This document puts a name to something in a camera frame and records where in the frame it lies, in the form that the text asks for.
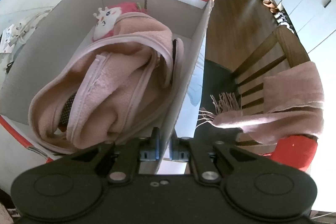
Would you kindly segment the white cabinet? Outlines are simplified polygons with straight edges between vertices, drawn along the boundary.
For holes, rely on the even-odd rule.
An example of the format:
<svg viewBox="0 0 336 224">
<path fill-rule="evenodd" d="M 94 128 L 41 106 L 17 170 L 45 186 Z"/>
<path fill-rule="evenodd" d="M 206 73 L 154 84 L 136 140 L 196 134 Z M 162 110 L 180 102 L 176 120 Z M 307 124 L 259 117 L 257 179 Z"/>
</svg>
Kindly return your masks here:
<svg viewBox="0 0 336 224">
<path fill-rule="evenodd" d="M 281 0 L 274 17 L 296 34 L 309 53 L 335 34 L 335 0 Z"/>
</svg>

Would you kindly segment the black chair seat cushion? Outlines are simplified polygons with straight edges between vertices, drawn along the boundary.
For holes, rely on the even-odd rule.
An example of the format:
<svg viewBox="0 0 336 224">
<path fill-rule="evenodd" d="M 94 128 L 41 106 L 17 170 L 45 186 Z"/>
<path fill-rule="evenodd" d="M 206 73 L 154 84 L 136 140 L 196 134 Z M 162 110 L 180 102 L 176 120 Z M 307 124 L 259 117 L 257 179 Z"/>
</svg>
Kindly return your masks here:
<svg viewBox="0 0 336 224">
<path fill-rule="evenodd" d="M 218 100 L 221 93 L 233 93 L 237 101 L 240 102 L 238 86 L 235 78 L 232 76 L 232 72 L 220 64 L 206 59 L 200 108 L 214 113 L 215 106 L 211 96 L 214 96 Z M 239 128 L 217 128 L 203 121 L 198 121 L 197 125 L 194 138 L 206 145 L 212 145 L 217 140 L 228 144 L 235 144 L 236 138 L 240 133 Z"/>
</svg>

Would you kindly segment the black dotted fabric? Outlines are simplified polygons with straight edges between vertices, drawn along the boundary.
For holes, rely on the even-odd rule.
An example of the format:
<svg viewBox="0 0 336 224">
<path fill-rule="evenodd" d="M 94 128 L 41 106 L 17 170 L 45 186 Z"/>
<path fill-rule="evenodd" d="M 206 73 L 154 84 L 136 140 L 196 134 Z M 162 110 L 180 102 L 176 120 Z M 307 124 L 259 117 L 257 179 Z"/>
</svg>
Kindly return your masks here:
<svg viewBox="0 0 336 224">
<path fill-rule="evenodd" d="M 68 125 L 68 121 L 70 118 L 70 113 L 71 113 L 71 108 L 74 102 L 74 99 L 76 97 L 76 93 L 72 94 L 72 96 L 70 96 L 70 98 L 68 98 L 68 100 L 66 101 L 63 109 L 62 109 L 62 113 L 60 116 L 60 121 L 59 121 L 59 127 L 61 128 L 66 128 Z"/>
</svg>

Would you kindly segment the papers on table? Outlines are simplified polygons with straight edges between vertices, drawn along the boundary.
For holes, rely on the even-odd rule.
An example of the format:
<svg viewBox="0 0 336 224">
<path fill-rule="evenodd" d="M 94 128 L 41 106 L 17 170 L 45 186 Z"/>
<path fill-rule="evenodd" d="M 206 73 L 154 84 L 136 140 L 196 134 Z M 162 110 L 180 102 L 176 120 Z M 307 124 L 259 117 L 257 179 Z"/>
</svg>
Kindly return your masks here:
<svg viewBox="0 0 336 224">
<path fill-rule="evenodd" d="M 1 54 L 12 53 L 17 44 L 25 44 L 24 36 L 29 29 L 29 25 L 22 22 L 5 28 L 1 34 Z"/>
</svg>

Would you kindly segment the row of shoes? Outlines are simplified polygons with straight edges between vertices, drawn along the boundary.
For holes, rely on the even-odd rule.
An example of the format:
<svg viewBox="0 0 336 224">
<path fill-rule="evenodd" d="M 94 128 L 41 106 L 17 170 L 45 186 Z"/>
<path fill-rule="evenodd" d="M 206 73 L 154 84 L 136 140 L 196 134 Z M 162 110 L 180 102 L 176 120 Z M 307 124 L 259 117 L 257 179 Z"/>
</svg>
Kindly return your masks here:
<svg viewBox="0 0 336 224">
<path fill-rule="evenodd" d="M 285 26 L 293 34 L 296 35 L 293 24 L 291 23 L 288 14 L 284 9 L 279 9 L 273 0 L 261 0 L 262 4 L 271 12 L 279 26 Z"/>
</svg>

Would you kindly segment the pink fringed scarf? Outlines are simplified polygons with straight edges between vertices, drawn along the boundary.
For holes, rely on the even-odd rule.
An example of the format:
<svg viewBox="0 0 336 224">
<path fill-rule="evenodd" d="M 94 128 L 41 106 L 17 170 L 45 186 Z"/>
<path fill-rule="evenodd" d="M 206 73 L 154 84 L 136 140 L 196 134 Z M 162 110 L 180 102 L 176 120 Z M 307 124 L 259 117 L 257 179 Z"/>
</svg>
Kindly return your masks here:
<svg viewBox="0 0 336 224">
<path fill-rule="evenodd" d="M 261 114 L 243 115 L 234 95 L 222 93 L 213 100 L 214 112 L 199 111 L 200 121 L 217 128 L 240 128 L 260 144 L 276 144 L 291 135 L 321 135 L 324 94 L 314 62 L 266 77 L 263 99 Z"/>
</svg>

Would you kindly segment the pink fleece garment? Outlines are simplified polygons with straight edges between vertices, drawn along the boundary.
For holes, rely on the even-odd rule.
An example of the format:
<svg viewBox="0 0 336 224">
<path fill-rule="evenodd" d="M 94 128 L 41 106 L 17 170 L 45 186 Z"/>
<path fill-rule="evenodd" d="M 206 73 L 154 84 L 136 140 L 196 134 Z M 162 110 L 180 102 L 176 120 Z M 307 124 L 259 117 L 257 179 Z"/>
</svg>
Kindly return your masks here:
<svg viewBox="0 0 336 224">
<path fill-rule="evenodd" d="M 143 12 L 122 14 L 113 36 L 73 55 L 61 73 L 33 98 L 29 124 L 38 142 L 71 154 L 110 140 L 121 143 L 172 104 L 184 45 L 163 23 Z M 76 93 L 66 128 L 62 109 Z"/>
</svg>

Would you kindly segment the brown wooden chair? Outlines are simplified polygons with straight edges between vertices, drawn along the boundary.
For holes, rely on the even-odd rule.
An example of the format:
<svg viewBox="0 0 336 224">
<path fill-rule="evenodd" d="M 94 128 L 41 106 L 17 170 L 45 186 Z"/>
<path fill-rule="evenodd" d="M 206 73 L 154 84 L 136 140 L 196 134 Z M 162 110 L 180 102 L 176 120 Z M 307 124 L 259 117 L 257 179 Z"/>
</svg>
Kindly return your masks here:
<svg viewBox="0 0 336 224">
<path fill-rule="evenodd" d="M 285 26 L 278 26 L 232 72 L 240 92 L 243 114 L 261 114 L 264 110 L 263 81 L 265 77 L 309 61 L 298 37 Z"/>
</svg>

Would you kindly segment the red cloth on chair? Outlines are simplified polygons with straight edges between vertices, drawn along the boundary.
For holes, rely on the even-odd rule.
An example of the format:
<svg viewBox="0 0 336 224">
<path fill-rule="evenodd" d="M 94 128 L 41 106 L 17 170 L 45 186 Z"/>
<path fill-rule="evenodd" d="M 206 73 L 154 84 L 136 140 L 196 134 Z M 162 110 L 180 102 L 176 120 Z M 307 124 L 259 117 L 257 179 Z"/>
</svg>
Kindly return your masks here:
<svg viewBox="0 0 336 224">
<path fill-rule="evenodd" d="M 280 139 L 270 159 L 306 172 L 317 151 L 317 137 L 291 135 Z"/>
</svg>

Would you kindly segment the pink round plush toy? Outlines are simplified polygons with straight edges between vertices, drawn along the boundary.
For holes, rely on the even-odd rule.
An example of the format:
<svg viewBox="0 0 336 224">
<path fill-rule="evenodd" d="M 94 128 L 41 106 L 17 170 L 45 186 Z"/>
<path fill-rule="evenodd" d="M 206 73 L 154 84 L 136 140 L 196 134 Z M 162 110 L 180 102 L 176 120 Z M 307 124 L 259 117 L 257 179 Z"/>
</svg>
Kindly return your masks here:
<svg viewBox="0 0 336 224">
<path fill-rule="evenodd" d="M 96 42 L 100 39 L 113 36 L 113 29 L 117 19 L 122 14 L 128 12 L 147 13 L 147 10 L 142 8 L 139 3 L 135 2 L 122 2 L 118 5 L 105 7 L 104 9 L 99 7 L 98 12 L 93 14 L 97 22 L 94 28 L 92 40 Z"/>
</svg>

